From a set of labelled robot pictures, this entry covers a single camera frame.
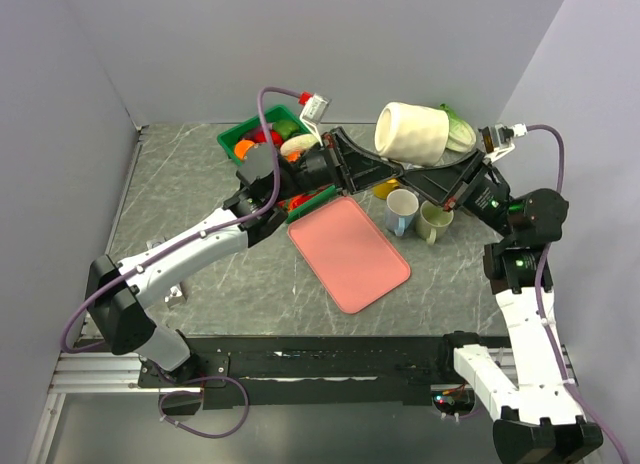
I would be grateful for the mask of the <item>yellow mug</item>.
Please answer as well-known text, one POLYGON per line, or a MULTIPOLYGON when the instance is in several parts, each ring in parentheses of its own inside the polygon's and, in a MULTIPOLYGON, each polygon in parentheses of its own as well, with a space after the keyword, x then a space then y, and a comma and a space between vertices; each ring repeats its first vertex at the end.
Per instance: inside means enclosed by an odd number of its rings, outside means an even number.
POLYGON ((396 179, 391 179, 375 185, 373 187, 372 193, 376 198, 386 200, 388 195, 399 187, 399 182, 396 179))

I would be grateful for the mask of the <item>light green mug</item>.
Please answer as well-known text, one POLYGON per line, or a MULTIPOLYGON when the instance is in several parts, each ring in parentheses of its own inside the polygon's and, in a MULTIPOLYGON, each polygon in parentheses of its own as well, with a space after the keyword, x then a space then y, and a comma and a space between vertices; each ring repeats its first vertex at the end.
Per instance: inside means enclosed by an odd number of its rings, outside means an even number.
POLYGON ((424 201, 416 216, 415 231, 427 244, 434 245, 454 220, 454 212, 424 201))

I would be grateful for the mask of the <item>light blue faceted mug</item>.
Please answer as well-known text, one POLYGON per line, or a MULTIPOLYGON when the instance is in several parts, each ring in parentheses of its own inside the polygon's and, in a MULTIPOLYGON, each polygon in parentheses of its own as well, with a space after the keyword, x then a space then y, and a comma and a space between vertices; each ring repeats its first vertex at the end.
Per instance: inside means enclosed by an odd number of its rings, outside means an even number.
POLYGON ((386 198, 385 228, 396 237, 405 235, 419 211, 417 196, 407 189, 395 189, 386 198))

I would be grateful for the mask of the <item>beige pink mug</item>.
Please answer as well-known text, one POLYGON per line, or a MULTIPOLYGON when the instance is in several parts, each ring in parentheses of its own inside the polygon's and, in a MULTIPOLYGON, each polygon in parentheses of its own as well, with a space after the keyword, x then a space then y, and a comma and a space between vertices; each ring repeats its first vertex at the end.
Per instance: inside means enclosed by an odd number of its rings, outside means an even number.
POLYGON ((448 134, 449 118, 443 110, 390 102, 378 117, 374 146, 384 158, 434 166, 444 153, 448 134))

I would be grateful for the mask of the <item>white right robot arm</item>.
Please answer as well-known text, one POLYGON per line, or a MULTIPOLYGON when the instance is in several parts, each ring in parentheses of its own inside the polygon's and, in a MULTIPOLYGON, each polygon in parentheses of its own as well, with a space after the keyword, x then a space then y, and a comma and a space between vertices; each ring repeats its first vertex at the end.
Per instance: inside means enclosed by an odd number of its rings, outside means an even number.
POLYGON ((436 360, 444 380, 469 383, 488 411, 499 460, 577 463, 599 449, 604 429, 569 374, 553 311, 548 253, 568 214, 563 182, 514 197, 479 151, 444 166, 410 168, 400 180, 445 211, 467 210, 501 237, 485 246, 483 265, 507 326, 517 379, 511 381, 470 332, 444 335, 436 360))

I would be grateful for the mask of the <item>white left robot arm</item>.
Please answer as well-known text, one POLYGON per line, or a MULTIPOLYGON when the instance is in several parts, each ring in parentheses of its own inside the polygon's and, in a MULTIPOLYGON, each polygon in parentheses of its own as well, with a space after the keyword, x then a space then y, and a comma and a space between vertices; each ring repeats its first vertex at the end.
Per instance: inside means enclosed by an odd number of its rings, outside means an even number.
POLYGON ((108 256, 92 263, 88 312, 112 354, 135 352, 161 367, 174 385, 191 383, 198 362, 186 338, 155 323, 147 307, 201 269, 271 236, 287 218, 279 202, 325 185, 354 194, 404 172, 340 128, 325 138, 295 163, 271 144, 258 145, 236 170, 238 190, 202 222, 119 263, 108 256))

